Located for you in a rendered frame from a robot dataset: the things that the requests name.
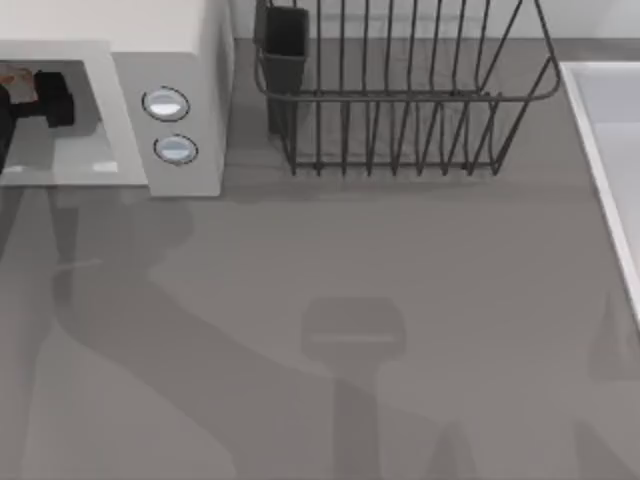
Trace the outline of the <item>pale microwave oven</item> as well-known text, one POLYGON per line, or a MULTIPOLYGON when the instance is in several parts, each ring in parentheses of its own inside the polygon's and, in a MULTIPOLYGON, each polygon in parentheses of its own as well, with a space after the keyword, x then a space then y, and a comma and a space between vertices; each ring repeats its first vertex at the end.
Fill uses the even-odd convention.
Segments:
POLYGON ((0 0, 0 62, 60 72, 75 124, 21 119, 1 187, 142 186, 156 197, 220 194, 234 80, 229 0, 0 0), (181 91, 188 115, 160 122, 142 96, 181 91), (198 157, 172 165, 156 139, 183 135, 198 157))

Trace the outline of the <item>dark grey utensil cup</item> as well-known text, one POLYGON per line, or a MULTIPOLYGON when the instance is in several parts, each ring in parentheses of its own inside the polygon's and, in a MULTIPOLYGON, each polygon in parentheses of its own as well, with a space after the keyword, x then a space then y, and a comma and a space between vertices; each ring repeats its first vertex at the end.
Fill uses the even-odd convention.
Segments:
POLYGON ((302 89, 309 46, 309 11, 256 0, 254 45, 266 81, 268 131, 287 130, 287 110, 302 89))

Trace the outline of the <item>large round microwave knob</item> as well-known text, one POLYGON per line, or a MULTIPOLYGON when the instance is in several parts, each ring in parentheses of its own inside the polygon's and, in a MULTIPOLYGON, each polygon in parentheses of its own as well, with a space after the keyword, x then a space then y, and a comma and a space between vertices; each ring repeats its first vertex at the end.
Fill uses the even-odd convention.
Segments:
POLYGON ((144 111, 160 122, 178 122, 190 111, 188 98, 181 91, 168 86, 145 92, 141 102, 144 111))

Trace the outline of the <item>small round microwave knob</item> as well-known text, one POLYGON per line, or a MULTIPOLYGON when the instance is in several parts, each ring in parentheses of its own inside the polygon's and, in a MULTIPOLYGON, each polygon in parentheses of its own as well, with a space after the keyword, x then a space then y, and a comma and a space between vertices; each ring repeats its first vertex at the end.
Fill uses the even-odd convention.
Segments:
POLYGON ((153 144, 155 155, 172 165, 187 165, 197 159, 197 144, 187 136, 171 135, 156 139, 153 144))

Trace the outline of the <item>white sink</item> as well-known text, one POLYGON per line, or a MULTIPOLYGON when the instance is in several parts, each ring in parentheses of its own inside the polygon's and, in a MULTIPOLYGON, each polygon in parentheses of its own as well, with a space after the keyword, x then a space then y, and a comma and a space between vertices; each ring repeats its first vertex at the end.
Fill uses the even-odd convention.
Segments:
POLYGON ((640 330, 640 61, 566 61, 560 67, 640 330))

